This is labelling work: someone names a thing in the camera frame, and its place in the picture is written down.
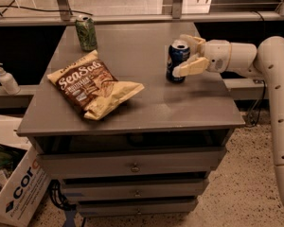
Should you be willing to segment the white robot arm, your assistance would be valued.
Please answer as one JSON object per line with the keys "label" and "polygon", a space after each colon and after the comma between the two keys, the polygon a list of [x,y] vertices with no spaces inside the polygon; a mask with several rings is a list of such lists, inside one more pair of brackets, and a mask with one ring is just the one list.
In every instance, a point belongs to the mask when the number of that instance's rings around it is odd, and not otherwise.
{"label": "white robot arm", "polygon": [[284,38],[273,36],[260,45],[254,45],[226,40],[207,41],[182,34],[179,41],[189,49],[190,55],[175,67],[172,75],[176,78],[205,71],[227,71],[265,81],[270,103],[275,177],[284,206]]}

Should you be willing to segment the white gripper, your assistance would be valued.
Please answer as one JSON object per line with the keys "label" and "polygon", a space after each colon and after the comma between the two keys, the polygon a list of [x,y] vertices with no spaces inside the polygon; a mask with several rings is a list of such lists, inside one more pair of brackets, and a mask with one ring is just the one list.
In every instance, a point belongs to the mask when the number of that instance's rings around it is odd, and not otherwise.
{"label": "white gripper", "polygon": [[173,69],[172,75],[176,78],[191,75],[199,75],[205,70],[208,72],[221,73],[228,66],[231,54],[231,43],[225,40],[211,40],[206,42],[205,39],[181,34],[180,39],[185,41],[190,49],[190,54],[199,53],[203,57],[195,61],[187,60]]}

